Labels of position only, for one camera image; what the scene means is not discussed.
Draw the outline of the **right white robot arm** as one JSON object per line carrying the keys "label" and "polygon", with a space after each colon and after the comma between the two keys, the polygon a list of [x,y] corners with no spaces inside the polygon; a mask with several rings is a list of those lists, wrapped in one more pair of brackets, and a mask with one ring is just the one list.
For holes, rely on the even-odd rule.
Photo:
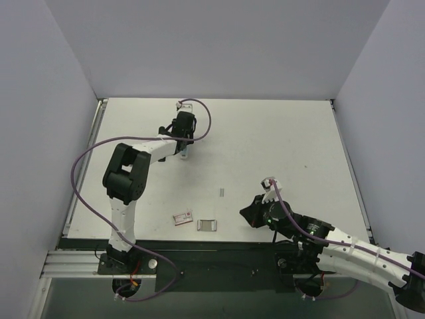
{"label": "right white robot arm", "polygon": [[285,201],[264,203],[260,195],[240,215],[251,227],[268,227],[293,242],[301,270],[316,268],[350,276],[393,295],[407,309],[424,312],[424,253],[378,247],[329,223],[295,213]]}

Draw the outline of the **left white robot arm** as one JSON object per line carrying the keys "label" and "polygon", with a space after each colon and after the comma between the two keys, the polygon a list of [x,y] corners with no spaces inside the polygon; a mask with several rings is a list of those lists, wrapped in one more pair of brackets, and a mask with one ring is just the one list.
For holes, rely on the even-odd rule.
{"label": "left white robot arm", "polygon": [[179,111],[168,127],[160,127],[158,140],[130,146],[120,143],[115,147],[102,185],[110,198],[112,211],[111,236],[106,254],[121,273],[135,269],[135,206],[147,185],[149,167],[169,156],[184,152],[193,143],[197,120],[187,111]]}

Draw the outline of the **red white staple box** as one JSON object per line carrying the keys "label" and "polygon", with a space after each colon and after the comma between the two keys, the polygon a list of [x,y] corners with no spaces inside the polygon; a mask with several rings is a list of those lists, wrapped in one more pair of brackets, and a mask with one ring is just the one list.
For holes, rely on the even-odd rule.
{"label": "red white staple box", "polygon": [[188,211],[185,213],[176,214],[173,216],[175,226],[184,225],[186,223],[193,222],[192,212]]}

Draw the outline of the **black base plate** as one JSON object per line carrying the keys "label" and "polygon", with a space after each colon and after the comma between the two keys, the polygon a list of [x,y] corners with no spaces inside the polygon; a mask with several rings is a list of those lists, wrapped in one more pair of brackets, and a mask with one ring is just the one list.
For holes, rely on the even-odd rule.
{"label": "black base plate", "polygon": [[155,291],[170,292],[293,292],[297,285],[318,289],[322,270],[318,258],[289,241],[277,243],[221,243],[138,241],[142,250],[129,256],[111,248],[99,256],[98,274],[114,276],[113,288],[141,284],[154,275]]}

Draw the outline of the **aluminium rail frame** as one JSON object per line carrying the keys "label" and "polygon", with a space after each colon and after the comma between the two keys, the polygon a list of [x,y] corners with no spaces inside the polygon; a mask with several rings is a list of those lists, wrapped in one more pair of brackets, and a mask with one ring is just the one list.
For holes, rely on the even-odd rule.
{"label": "aluminium rail frame", "polygon": [[[102,98],[98,100],[98,105],[96,107],[96,111],[94,114],[94,118],[92,120],[92,124],[90,127],[90,133],[89,133],[89,137],[88,137],[88,143],[86,146],[86,149],[84,150],[84,152],[91,146],[93,146],[96,142],[96,138],[98,137],[98,132],[100,130],[100,126],[102,123],[102,119],[104,117],[104,112],[106,110],[107,104],[108,104],[108,100],[109,98]],[[69,233],[69,229],[70,226],[72,224],[72,220],[74,218],[74,214],[75,214],[75,210],[77,207],[77,204],[80,202],[77,193],[81,192],[82,189],[82,185],[84,183],[84,178],[86,176],[86,172],[87,172],[87,167],[88,164],[90,163],[90,158],[91,158],[91,153],[92,151],[88,151],[88,153],[84,153],[84,155],[77,161],[76,167],[78,164],[80,164],[80,168],[78,169],[78,171],[75,171],[74,173],[71,173],[70,176],[74,178],[74,182],[75,182],[75,188],[73,189],[73,195],[72,195],[72,199],[68,208],[68,213],[64,222],[64,227],[63,230],[61,232],[61,235],[59,237],[59,241],[58,244],[60,242],[60,240],[62,239],[67,239],[68,233]],[[76,249],[70,249],[69,251],[67,251],[67,253],[71,252],[71,253],[92,253],[89,255],[90,257],[90,262],[94,262],[94,260],[96,260],[96,262],[94,262],[96,264],[96,268],[97,268],[97,264],[98,264],[98,260],[100,260],[100,252],[98,253],[97,248],[98,246],[96,246],[93,249],[90,249],[89,251],[77,251]],[[47,261],[47,257],[49,257],[50,253],[63,253],[62,249],[59,249],[58,246],[56,246],[55,250],[53,251],[49,251],[48,255],[46,256],[43,268],[42,268],[42,272],[40,275],[40,279],[47,277],[47,275],[45,274],[44,271],[44,266],[48,266],[48,261]]]}

